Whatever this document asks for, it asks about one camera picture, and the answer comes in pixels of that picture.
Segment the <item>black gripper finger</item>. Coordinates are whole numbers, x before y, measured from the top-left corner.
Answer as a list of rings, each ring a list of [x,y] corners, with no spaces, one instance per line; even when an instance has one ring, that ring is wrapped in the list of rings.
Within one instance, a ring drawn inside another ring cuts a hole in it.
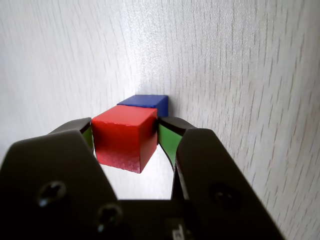
[[[120,240],[123,211],[94,157],[91,118],[14,143],[0,168],[0,237]]]
[[[282,240],[283,236],[217,135],[179,117],[158,126],[180,136],[175,164],[207,240]]]

